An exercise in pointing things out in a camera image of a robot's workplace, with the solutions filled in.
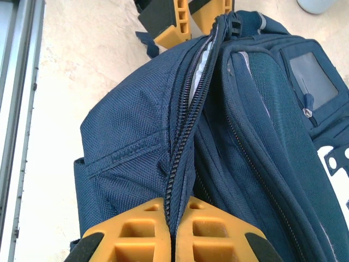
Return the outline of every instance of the metal frame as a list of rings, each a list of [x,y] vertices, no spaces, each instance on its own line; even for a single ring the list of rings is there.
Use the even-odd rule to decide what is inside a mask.
[[[0,0],[0,248],[7,241],[8,261],[18,236],[43,17],[44,0]],[[16,199],[9,199],[10,183],[18,184]]]

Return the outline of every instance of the zipper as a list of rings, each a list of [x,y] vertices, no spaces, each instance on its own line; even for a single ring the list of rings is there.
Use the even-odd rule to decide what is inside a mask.
[[[195,184],[194,184],[194,187],[197,188],[196,193],[195,193],[195,196],[200,196],[201,199],[211,205],[213,205],[213,202],[212,202],[212,199],[211,197],[209,196],[207,190],[206,190],[206,187],[204,185],[204,183],[202,182],[202,179],[199,175],[199,173],[197,172],[196,170],[196,167],[195,167],[195,175],[196,175],[196,180],[195,180]]]
[[[275,204],[276,209],[277,209],[277,211],[279,212],[281,218],[282,218],[283,221],[285,222],[285,225],[286,225],[286,227],[287,227],[288,232],[290,233],[290,236],[292,237],[292,241],[293,241],[293,243],[294,243],[294,245],[295,245],[295,248],[296,248],[296,250],[297,250],[297,254],[299,255],[299,258],[301,259],[301,261],[306,262],[306,259],[305,259],[305,256],[304,256],[304,254],[303,254],[303,251],[302,251],[302,249],[301,249],[301,247],[300,247],[300,244],[299,244],[299,242],[298,242],[298,240],[297,240],[297,238],[296,238],[295,233],[294,233],[293,230],[292,230],[292,227],[291,227],[291,225],[290,225],[288,219],[286,218],[286,215],[285,215],[284,212],[282,211],[282,209],[281,209],[280,205],[278,204],[276,198],[274,197],[273,193],[272,193],[272,192],[270,191],[270,189],[268,188],[268,186],[267,186],[267,184],[265,183],[263,177],[262,177],[261,174],[258,172],[257,168],[254,166],[254,164],[253,164],[253,162],[251,161],[250,157],[247,155],[247,152],[246,152],[244,146],[242,145],[242,143],[241,143],[241,141],[240,141],[240,138],[239,138],[239,136],[237,135],[237,132],[235,131],[234,126],[232,125],[232,123],[231,123],[231,121],[230,121],[230,119],[229,119],[229,117],[228,117],[228,114],[227,114],[226,109],[225,109],[225,118],[226,118],[226,120],[227,120],[227,123],[228,123],[230,129],[232,130],[232,132],[233,132],[233,134],[234,134],[234,136],[235,136],[235,138],[236,138],[236,141],[239,143],[240,149],[242,150],[243,154],[245,155],[246,159],[248,160],[250,166],[253,168],[255,174],[257,175],[257,177],[258,177],[260,183],[263,185],[263,187],[264,187],[265,191],[267,192],[267,194],[269,195],[270,199],[271,199],[271,200],[273,201],[273,203]]]
[[[221,39],[218,39],[217,37],[219,29],[220,29],[219,23],[216,23],[215,33],[210,35],[208,40],[203,45],[204,48],[200,48],[198,50],[198,53],[195,55],[195,59],[193,60],[193,63],[189,68],[190,73],[188,73],[184,86],[182,87],[183,100],[181,101],[180,107],[179,107],[180,129],[178,132],[176,132],[177,136],[174,142],[174,145],[177,147],[177,150],[174,151],[173,165],[171,167],[169,180],[167,182],[165,199],[164,199],[165,218],[168,226],[170,226],[170,202],[171,202],[171,196],[172,196],[173,183],[175,182],[179,161],[180,161],[180,158],[182,157],[184,147],[186,145],[186,142],[188,141],[188,137],[198,117],[200,108],[202,108],[202,105],[204,103],[205,93],[207,93],[208,91],[208,87],[210,83],[206,82],[206,84],[204,85],[204,81],[208,75],[213,74],[214,65],[212,65],[212,57],[213,57],[212,54],[216,49],[216,42],[221,40]],[[194,72],[200,60],[201,53],[206,49],[210,41],[212,41],[212,46],[208,54],[206,65],[204,67],[204,70],[202,72],[195,94],[188,108],[191,81],[193,80]]]
[[[286,59],[285,53],[282,50],[280,50],[280,54],[281,54],[282,60],[283,60],[283,62],[285,64],[287,79],[288,79],[290,85],[292,86],[294,95],[295,95],[295,97],[297,99],[297,102],[298,102],[298,105],[299,105],[300,109],[302,110],[303,114],[310,120],[310,122],[312,123],[312,126],[313,127],[317,127],[318,124],[317,124],[315,118],[312,116],[312,111],[310,109],[308,109],[308,108],[303,106],[302,101],[300,101],[300,99],[299,99],[299,97],[297,95],[297,92],[294,89],[294,85],[292,84],[292,81],[291,81],[291,73],[290,73],[290,69],[289,69],[288,64],[287,64],[287,59]]]
[[[191,82],[195,74],[196,66],[200,61],[201,55],[205,51],[206,47],[208,46],[211,40],[212,40],[212,35],[210,35],[209,38],[204,42],[204,44],[199,48],[198,52],[195,54],[194,58],[192,59],[189,70],[185,74],[185,82],[183,87],[180,89],[180,94],[179,94],[179,109],[177,114],[179,128],[177,128],[176,130],[175,137],[180,136],[180,133],[185,125],[185,117],[188,112]]]

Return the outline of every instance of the backpack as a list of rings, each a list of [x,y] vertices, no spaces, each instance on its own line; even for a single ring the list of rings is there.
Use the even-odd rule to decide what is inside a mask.
[[[317,155],[349,171],[349,91],[318,42],[258,12],[133,72],[81,125],[80,233],[157,197],[173,240],[191,195],[263,231],[284,261],[349,261]],[[335,158],[337,167],[329,165]]]

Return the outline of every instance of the orange plastic piece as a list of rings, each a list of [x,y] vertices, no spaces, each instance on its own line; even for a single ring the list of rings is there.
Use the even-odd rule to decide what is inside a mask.
[[[262,231],[190,197],[177,231],[176,262],[258,262],[245,234]]]
[[[173,5],[177,26],[170,26],[154,39],[167,49],[191,39],[188,0],[173,0]]]
[[[87,230],[104,233],[90,262],[170,262],[171,240],[163,199],[156,198]]]
[[[163,199],[156,198],[86,231],[104,234],[90,262],[170,262],[171,240]],[[245,234],[266,238],[252,225],[190,197],[177,231],[176,262],[258,262]]]
[[[219,15],[228,14],[231,10],[233,10],[233,0],[210,0],[191,16],[202,33],[209,34],[214,19]]]

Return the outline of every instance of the concrete floor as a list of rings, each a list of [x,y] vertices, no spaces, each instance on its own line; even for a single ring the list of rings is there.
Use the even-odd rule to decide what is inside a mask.
[[[46,0],[16,261],[63,261],[79,237],[73,161],[89,110],[148,61],[133,0]],[[292,34],[317,39],[349,82],[349,1],[315,16],[296,0],[236,0]]]

